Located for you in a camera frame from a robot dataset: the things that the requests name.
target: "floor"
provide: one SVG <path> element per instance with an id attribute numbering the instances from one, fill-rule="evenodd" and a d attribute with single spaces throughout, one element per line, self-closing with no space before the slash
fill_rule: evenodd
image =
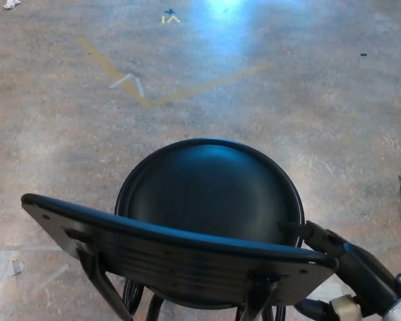
<path id="1" fill-rule="evenodd" d="M 19 198 L 111 212 L 138 162 L 192 137 L 269 155 L 308 219 L 401 272 L 401 0 L 22 2 L 0 2 L 0 320 L 118 320 Z M 167 302 L 160 321 L 234 315 Z"/>

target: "black backrest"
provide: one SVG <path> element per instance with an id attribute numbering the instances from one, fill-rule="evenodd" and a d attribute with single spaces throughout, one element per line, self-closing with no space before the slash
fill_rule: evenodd
<path id="1" fill-rule="evenodd" d="M 250 279 L 261 276 L 280 279 L 272 304 L 293 305 L 337 268 L 306 249 L 161 227 L 41 195 L 21 201 L 68 254 L 94 250 L 106 271 L 168 294 L 239 305 Z"/>

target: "black stool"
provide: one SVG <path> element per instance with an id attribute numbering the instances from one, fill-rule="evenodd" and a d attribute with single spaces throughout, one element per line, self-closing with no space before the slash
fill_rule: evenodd
<path id="1" fill-rule="evenodd" d="M 272 306 L 304 299 L 337 266 L 279 230 L 282 222 L 304 224 L 285 172 L 228 140 L 186 140 L 145 158 L 125 180 L 115 217 L 39 195 L 22 202 L 81 261 L 123 320 L 132 320 L 147 286 L 154 292 L 147 321 L 157 321 L 164 300 L 204 310 L 238 307 L 236 320 L 261 314 L 272 321 Z M 126 278 L 122 299 L 106 271 Z"/>

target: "metal bracket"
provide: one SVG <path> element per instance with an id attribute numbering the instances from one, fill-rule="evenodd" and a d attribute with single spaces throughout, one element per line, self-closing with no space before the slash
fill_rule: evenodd
<path id="1" fill-rule="evenodd" d="M 305 225 L 280 223 L 279 228 L 284 232 L 300 236 L 314 251 L 327 253 L 332 257 L 340 257 L 345 253 L 342 245 L 346 240 L 343 237 L 311 221 L 307 221 Z"/>
<path id="2" fill-rule="evenodd" d="M 255 321 L 263 311 L 269 308 L 273 291 L 279 285 L 279 278 L 264 276 L 251 276 L 250 285 L 245 298 L 245 306 L 238 308 L 237 319 L 239 321 Z"/>
<path id="3" fill-rule="evenodd" d="M 76 251 L 79 256 L 80 264 L 83 267 L 89 281 L 101 293 L 108 305 L 123 321 L 133 321 L 133 315 L 126 307 L 110 279 L 106 275 L 105 269 L 100 263 L 100 253 L 96 244 L 85 235 L 77 231 L 66 231 L 76 243 Z"/>

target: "stool leg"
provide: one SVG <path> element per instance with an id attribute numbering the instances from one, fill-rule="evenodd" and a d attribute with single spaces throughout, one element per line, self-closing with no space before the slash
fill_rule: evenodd
<path id="1" fill-rule="evenodd" d="M 260 315 L 266 318 L 273 317 L 270 299 L 277 284 L 277 281 L 273 278 L 252 277 L 251 286 L 246 294 L 245 306 L 240 321 L 256 321 Z"/>
<path id="2" fill-rule="evenodd" d="M 160 308 L 162 307 L 163 301 L 164 300 L 158 297 L 156 294 L 153 295 L 150 305 L 148 306 L 146 321 L 158 321 Z"/>
<path id="3" fill-rule="evenodd" d="M 121 299 L 120 294 L 107 277 L 106 271 L 102 269 L 96 249 L 81 249 L 78 247 L 77 252 L 80 264 L 89 277 L 89 281 L 91 281 L 105 301 L 107 301 L 108 305 L 115 311 L 120 319 L 132 321 L 134 316 L 130 313 Z"/>
<path id="4" fill-rule="evenodd" d="M 242 312 L 243 312 L 243 308 L 238 306 L 238 308 L 236 310 L 235 321 L 239 321 L 241 319 Z"/>
<path id="5" fill-rule="evenodd" d="M 271 306 L 266 306 L 266 308 L 261 313 L 261 318 L 263 319 L 263 321 L 275 321 Z"/>

